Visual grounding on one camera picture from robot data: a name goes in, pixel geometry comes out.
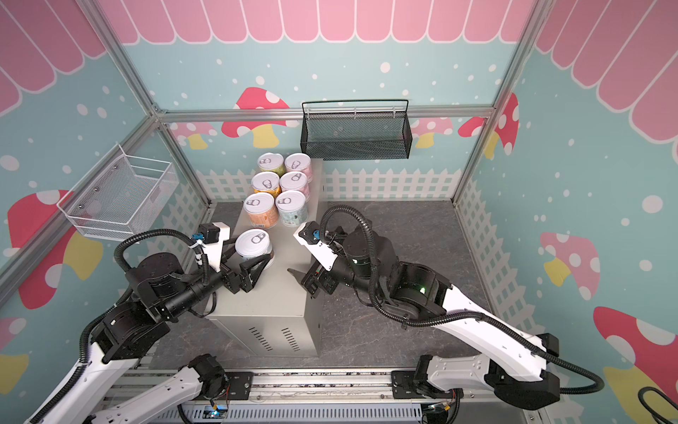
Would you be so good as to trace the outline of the grey label can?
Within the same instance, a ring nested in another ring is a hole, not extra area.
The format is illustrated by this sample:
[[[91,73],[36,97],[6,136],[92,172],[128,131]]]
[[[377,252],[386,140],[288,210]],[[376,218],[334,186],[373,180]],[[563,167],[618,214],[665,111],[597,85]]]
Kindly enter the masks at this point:
[[[257,258],[263,254],[270,254],[271,257],[274,257],[274,249],[270,236],[263,229],[244,231],[238,236],[235,248],[242,261]]]

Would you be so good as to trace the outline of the brown label can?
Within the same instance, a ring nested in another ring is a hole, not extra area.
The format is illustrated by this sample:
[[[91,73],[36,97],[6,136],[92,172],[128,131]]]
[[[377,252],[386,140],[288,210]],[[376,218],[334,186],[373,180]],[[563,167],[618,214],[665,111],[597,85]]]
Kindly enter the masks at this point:
[[[279,220],[275,198],[268,193],[249,195],[244,202],[244,210],[254,228],[270,229]]]

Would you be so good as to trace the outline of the white lid can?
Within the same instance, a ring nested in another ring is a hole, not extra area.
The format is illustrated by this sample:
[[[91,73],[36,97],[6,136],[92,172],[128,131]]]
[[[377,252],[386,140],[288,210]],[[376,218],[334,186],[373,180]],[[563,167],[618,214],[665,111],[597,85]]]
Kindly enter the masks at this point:
[[[307,198],[300,191],[282,192],[275,199],[275,205],[284,226],[298,228],[308,219]]]

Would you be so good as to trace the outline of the yellow label can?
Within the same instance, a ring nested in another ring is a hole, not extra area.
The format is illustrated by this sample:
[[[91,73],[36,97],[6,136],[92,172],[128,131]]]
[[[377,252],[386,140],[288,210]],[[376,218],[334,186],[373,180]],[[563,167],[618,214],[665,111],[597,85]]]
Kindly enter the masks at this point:
[[[282,192],[280,176],[273,171],[259,172],[252,177],[252,190],[271,194],[275,198]]]

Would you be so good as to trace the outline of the pink white label can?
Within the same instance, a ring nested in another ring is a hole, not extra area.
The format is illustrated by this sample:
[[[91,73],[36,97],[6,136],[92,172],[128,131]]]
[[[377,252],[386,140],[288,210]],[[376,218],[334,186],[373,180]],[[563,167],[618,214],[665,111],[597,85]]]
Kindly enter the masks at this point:
[[[305,199],[310,199],[310,188],[307,175],[302,171],[289,171],[280,178],[280,187],[283,192],[298,191]]]

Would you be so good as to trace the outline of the green label can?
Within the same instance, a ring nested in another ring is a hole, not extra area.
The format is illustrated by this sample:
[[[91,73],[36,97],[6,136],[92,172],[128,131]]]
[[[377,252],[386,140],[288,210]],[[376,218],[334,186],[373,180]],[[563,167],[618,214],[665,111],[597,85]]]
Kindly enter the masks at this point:
[[[286,173],[284,157],[277,153],[265,153],[257,161],[260,171],[268,171],[282,177]]]

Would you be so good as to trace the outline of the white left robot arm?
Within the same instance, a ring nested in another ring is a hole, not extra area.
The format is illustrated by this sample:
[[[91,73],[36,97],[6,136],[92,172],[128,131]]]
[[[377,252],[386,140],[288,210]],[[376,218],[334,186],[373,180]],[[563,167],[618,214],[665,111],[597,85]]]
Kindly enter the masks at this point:
[[[194,253],[197,270],[184,271],[174,254],[152,254],[133,267],[125,251],[143,240],[169,237]],[[237,242],[229,226],[203,224],[190,237],[173,229],[143,231],[122,241],[114,260],[125,273],[128,287],[119,300],[81,332],[79,358],[70,374],[29,418],[31,423],[93,423],[93,412],[113,383],[167,335],[185,313],[196,316],[203,300],[217,299],[225,287],[232,293],[252,291],[273,258],[270,248],[246,255],[237,269],[227,261]]]

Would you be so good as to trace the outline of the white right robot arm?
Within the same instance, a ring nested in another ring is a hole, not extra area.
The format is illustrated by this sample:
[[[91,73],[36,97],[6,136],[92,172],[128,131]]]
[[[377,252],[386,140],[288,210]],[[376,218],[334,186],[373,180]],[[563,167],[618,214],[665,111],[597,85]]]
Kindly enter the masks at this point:
[[[293,236],[314,259],[298,276],[311,296],[331,294],[344,284],[367,295],[367,306],[402,327],[436,329],[476,350],[464,358],[421,356],[412,378],[412,389],[421,397],[490,390],[510,406],[533,411],[564,395],[605,387],[601,377],[561,359],[557,337],[525,333],[480,307],[437,271],[401,261],[392,242],[356,208],[333,206],[320,221],[300,224]]]

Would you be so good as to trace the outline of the grey metal cabinet counter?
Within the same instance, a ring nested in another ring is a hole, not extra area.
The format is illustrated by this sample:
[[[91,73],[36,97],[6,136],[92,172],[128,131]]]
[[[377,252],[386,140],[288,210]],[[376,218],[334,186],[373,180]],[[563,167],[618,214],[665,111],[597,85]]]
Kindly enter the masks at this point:
[[[315,220],[327,206],[323,201],[321,160],[312,161],[308,219]],[[219,330],[253,355],[268,357],[315,357],[321,350],[322,300],[314,299],[297,283],[288,268],[307,272],[313,258],[298,243],[297,228],[282,221],[267,230],[274,257],[252,291],[217,292],[215,312],[208,316]]]

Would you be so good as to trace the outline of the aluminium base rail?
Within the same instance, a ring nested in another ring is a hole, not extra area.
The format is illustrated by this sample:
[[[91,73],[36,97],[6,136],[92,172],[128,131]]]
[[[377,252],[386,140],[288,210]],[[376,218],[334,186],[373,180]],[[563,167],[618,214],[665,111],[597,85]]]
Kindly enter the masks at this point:
[[[405,386],[411,369],[253,369],[230,372],[230,395],[186,401],[153,423],[544,423],[488,390],[427,399]]]

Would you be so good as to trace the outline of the black mesh wall basket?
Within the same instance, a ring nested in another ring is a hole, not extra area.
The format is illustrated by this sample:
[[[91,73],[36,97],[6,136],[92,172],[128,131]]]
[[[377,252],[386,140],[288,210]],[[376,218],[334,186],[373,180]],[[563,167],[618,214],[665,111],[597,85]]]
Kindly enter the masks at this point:
[[[413,135],[406,99],[311,101],[301,104],[301,151],[325,161],[400,160]]]

